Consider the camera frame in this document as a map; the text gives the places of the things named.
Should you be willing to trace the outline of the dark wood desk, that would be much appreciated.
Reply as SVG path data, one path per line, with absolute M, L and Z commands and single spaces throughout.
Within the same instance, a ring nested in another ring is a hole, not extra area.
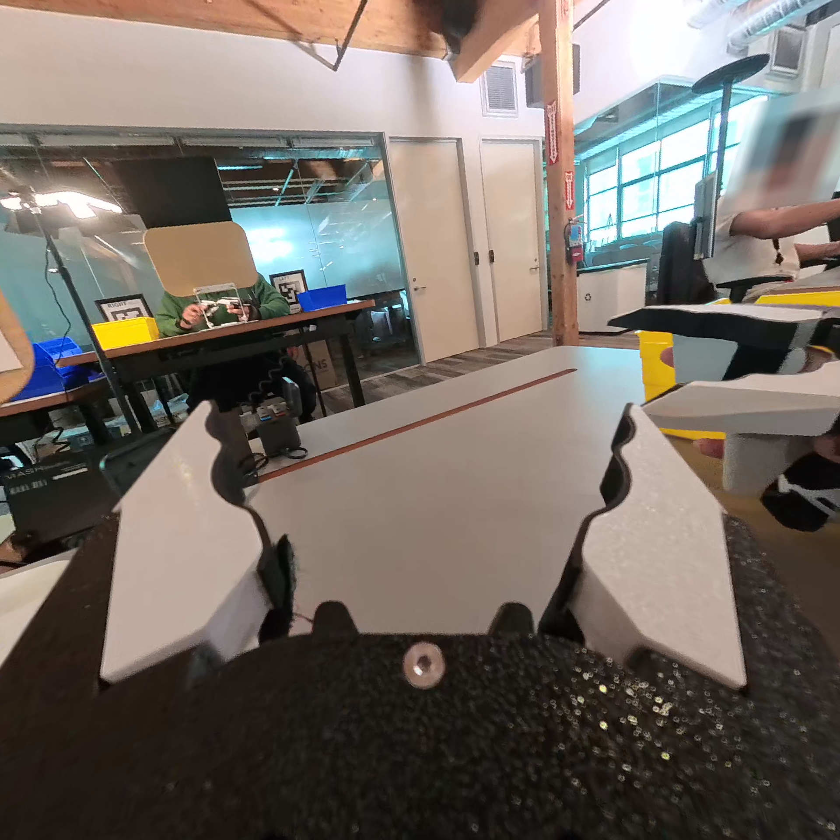
M 132 415 L 125 417 L 130 427 L 149 434 L 156 430 L 157 425 L 137 383 L 210 364 L 237 361 L 270 351 L 337 339 L 352 404 L 359 407 L 365 404 L 365 399 L 350 336 L 354 334 L 355 320 L 361 313 L 372 310 L 373 306 L 373 301 L 351 302 L 338 307 L 239 323 L 99 353 L 79 353 L 59 360 L 58 366 L 98 365 L 106 375 L 112 392 L 120 392 L 127 399 Z

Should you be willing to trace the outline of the white door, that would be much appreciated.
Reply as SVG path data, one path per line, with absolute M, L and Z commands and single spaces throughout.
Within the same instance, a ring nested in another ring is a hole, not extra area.
M 499 341 L 543 329 L 544 236 L 533 141 L 483 140 L 480 162 Z
M 395 136 L 387 162 L 422 363 L 476 350 L 486 329 L 463 143 Z

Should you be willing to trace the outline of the studio light on stand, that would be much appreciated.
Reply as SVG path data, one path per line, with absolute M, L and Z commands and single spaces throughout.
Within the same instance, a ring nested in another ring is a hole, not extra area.
M 49 223 L 45 220 L 45 211 L 54 207 L 64 207 L 66 209 L 66 212 L 73 218 L 70 225 L 81 220 L 96 218 L 97 211 L 109 214 L 121 214 L 121 207 L 115 203 L 76 192 L 57 191 L 38 193 L 31 186 L 27 185 L 19 185 L 17 188 L 9 190 L 6 195 L 2 195 L 2 206 L 11 213 L 29 216 L 36 230 L 45 240 L 46 252 L 49 254 L 47 260 L 52 262 L 51 267 L 56 270 L 67 289 L 67 293 L 89 337 L 96 362 L 101 373 L 104 374 L 113 397 L 117 400 L 122 416 L 128 424 L 131 434 L 142 434 L 143 430 L 138 418 L 93 329 L 85 304 L 74 284 L 70 270 L 60 254 Z

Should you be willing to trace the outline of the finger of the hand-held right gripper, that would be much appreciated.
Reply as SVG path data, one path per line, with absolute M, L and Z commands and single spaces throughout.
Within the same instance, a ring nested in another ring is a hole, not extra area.
M 839 378 L 836 375 L 746 375 L 733 381 L 679 385 L 644 405 L 661 428 L 722 433 L 723 486 L 758 496 L 794 465 L 804 465 L 805 485 L 827 468 L 838 488 Z
M 838 356 L 838 308 L 772 304 L 651 306 L 616 316 L 614 328 L 672 335 L 676 382 L 728 382 L 799 373 L 810 348 Z

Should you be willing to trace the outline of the black equipment case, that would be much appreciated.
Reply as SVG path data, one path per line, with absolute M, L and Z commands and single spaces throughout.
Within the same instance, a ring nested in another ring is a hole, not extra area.
M 48 456 L 2 476 L 14 536 L 27 549 L 94 528 L 118 496 L 104 477 L 100 449 Z

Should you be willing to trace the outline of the black wall speaker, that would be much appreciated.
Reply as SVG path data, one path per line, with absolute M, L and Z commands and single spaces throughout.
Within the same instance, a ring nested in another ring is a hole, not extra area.
M 581 90 L 581 46 L 573 43 L 573 94 Z M 523 62 L 522 72 L 526 88 L 526 103 L 531 109 L 543 109 L 542 62 L 540 55 L 528 57 Z

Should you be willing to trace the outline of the black power station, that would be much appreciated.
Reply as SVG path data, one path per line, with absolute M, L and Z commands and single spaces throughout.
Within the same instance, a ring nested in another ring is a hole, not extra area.
M 257 437 L 268 459 L 303 460 L 308 450 L 303 447 L 298 432 L 302 416 L 301 392 L 297 383 L 286 376 L 274 380 L 280 389 L 282 405 L 264 404 L 257 408 Z

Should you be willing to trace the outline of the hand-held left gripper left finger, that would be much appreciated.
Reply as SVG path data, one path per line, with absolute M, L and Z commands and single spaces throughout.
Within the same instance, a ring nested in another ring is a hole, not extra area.
M 288 633 L 294 554 L 246 501 L 204 402 L 119 504 L 100 677 L 115 684 L 199 650 L 224 664 Z

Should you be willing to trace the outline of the cardboard box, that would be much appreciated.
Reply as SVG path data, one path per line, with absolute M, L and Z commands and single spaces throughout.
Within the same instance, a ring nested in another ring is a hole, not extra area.
M 308 373 L 319 390 L 329 390 L 340 384 L 326 340 L 302 345 L 298 352 L 297 362 Z

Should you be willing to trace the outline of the black high back chair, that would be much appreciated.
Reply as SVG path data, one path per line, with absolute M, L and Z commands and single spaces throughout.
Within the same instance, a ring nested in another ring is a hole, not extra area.
M 665 227 L 658 263 L 655 304 L 700 305 L 717 299 L 702 259 L 695 259 L 695 228 L 672 222 Z

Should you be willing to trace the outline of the person's right hand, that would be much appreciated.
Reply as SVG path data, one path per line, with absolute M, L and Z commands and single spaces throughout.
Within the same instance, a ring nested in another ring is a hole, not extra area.
M 668 347 L 662 350 L 659 359 L 668 367 L 674 368 L 674 349 Z M 809 348 L 805 352 L 805 361 L 800 369 L 801 373 L 808 373 L 818 370 L 824 364 L 835 361 L 835 355 L 822 348 Z M 722 459 L 724 456 L 724 444 L 722 440 L 702 438 L 694 443 L 697 450 L 708 457 Z M 836 464 L 839 464 L 839 436 L 823 436 L 815 440 L 814 451 Z

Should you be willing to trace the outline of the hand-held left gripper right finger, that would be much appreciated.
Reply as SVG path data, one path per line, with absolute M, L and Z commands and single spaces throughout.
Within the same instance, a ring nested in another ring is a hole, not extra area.
M 627 404 L 600 486 L 538 631 L 622 664 L 671 658 L 748 684 L 725 515 L 643 408 Z

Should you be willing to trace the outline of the yellow plastic bin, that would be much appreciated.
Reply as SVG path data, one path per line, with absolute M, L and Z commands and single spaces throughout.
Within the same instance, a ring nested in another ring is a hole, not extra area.
M 121 349 L 160 338 L 156 321 L 147 317 L 94 323 L 92 329 L 103 350 Z
M 838 308 L 839 292 L 838 287 L 806 288 L 789 293 L 769 293 L 762 295 L 753 302 L 740 302 L 744 304 L 768 304 L 788 306 L 817 306 Z M 708 304 L 726 305 L 733 304 L 729 301 L 712 302 Z M 662 350 L 672 347 L 672 335 L 667 332 L 645 332 L 636 331 L 639 338 L 639 354 L 642 361 L 644 392 L 646 403 L 658 396 L 674 389 L 679 385 L 690 382 L 676 382 L 675 367 L 665 365 L 659 355 Z M 782 374 L 754 374 L 754 375 L 782 375 Z M 722 433 L 703 433 L 694 430 L 673 430 L 667 428 L 659 429 L 666 435 L 700 440 L 702 438 L 725 439 Z

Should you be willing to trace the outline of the black floor lamp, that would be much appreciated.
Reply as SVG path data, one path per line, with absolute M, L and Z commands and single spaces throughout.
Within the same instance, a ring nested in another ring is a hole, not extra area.
M 770 63 L 770 54 L 758 54 L 737 59 L 725 66 L 707 73 L 696 81 L 691 92 L 697 96 L 719 91 L 721 93 L 720 122 L 717 141 L 716 198 L 721 193 L 723 166 L 728 138 L 728 120 L 733 87 L 760 73 Z

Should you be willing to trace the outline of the white wall vent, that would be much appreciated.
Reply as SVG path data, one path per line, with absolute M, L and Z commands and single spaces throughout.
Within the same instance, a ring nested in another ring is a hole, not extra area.
M 482 114 L 488 118 L 518 116 L 518 70 L 514 62 L 500 61 L 480 78 Z
M 766 68 L 769 77 L 796 78 L 804 66 L 807 45 L 806 28 L 784 26 L 777 28 L 771 39 L 770 62 Z

